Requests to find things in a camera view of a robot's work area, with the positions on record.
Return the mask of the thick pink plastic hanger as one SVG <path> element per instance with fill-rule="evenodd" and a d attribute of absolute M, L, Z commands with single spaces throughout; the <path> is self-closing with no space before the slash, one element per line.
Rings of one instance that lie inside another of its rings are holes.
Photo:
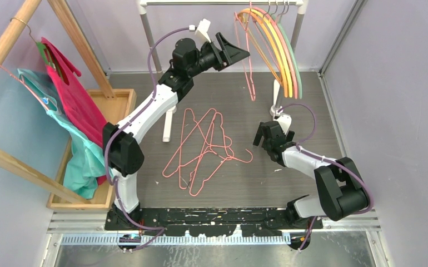
<path fill-rule="evenodd" d="M 250 16 L 262 35 L 273 62 L 269 62 L 262 49 L 257 48 L 286 98 L 300 99 L 303 88 L 295 54 L 282 24 L 281 15 L 273 15 L 260 7 L 251 7 Z"/>

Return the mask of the mint green plastic hanger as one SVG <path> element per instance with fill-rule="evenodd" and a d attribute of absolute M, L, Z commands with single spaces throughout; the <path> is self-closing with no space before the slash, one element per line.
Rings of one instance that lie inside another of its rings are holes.
<path fill-rule="evenodd" d="M 278 63 L 277 68 L 280 72 L 278 79 L 280 86 L 283 88 L 283 94 L 288 98 L 302 99 L 302 78 L 296 61 L 292 40 L 288 38 L 281 24 L 282 16 L 290 8 L 290 1 L 284 1 L 283 5 L 283 10 L 280 13 L 268 13 L 270 17 L 266 22 L 271 26 L 270 31 L 275 40 L 274 52 Z"/>

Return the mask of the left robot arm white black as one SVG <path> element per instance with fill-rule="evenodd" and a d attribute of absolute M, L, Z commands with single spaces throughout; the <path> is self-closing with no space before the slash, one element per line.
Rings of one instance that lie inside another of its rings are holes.
<path fill-rule="evenodd" d="M 115 187 L 115 212 L 128 230 L 140 221 L 137 173 L 145 156 L 140 144 L 149 129 L 175 107 L 194 86 L 194 77 L 209 69 L 222 71 L 249 58 L 247 50 L 229 42 L 221 33 L 217 42 L 206 41 L 198 48 L 191 38 L 179 39 L 168 70 L 155 82 L 152 93 L 127 117 L 103 128 L 103 155 L 107 178 Z"/>

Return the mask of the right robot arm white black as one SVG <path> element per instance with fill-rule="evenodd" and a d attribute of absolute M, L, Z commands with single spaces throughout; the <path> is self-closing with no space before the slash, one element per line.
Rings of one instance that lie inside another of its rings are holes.
<path fill-rule="evenodd" d="M 372 207 L 371 197 L 350 158 L 319 156 L 293 142 L 293 136 L 293 131 L 284 133 L 279 122 L 269 121 L 259 124 L 253 140 L 253 145 L 261 146 L 273 162 L 297 170 L 316 183 L 316 196 L 305 195 L 287 203 L 290 226 L 299 229 L 312 217 L 339 221 Z"/>

